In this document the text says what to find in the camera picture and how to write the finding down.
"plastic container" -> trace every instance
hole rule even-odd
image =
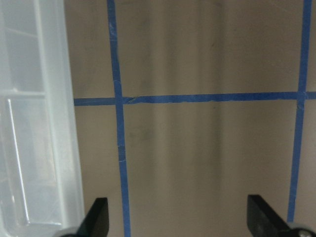
[[[82,219],[63,1],[0,0],[0,236]]]

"screw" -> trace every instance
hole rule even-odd
[[[308,231],[305,231],[305,230],[300,230],[299,233],[298,233],[298,235],[299,235],[300,237],[312,237],[312,234],[309,233]]]

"vertical blue tape strip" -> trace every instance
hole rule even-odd
[[[114,0],[108,0],[108,20],[111,47],[111,62],[115,94],[115,107],[117,114],[117,136],[118,136],[118,161],[120,172],[120,183],[123,206],[124,236],[130,237],[130,216],[129,216],[129,197],[128,197],[128,180],[126,168],[125,152],[125,133],[124,133],[124,113],[123,113],[123,96],[120,81],[119,59],[118,59],[118,34],[115,14]]]
[[[295,200],[296,200],[296,194],[297,194],[301,146],[302,146],[304,105],[305,105],[305,100],[307,98],[306,84],[307,84],[307,72],[308,72],[308,53],[309,53],[309,45],[310,45],[311,11],[312,11],[312,0],[304,0],[300,74],[299,74],[298,92],[297,92],[298,93],[297,94],[297,110],[296,110],[296,121],[295,121],[290,195],[289,195],[288,213],[287,213],[288,222],[294,221],[294,214],[295,214]]]

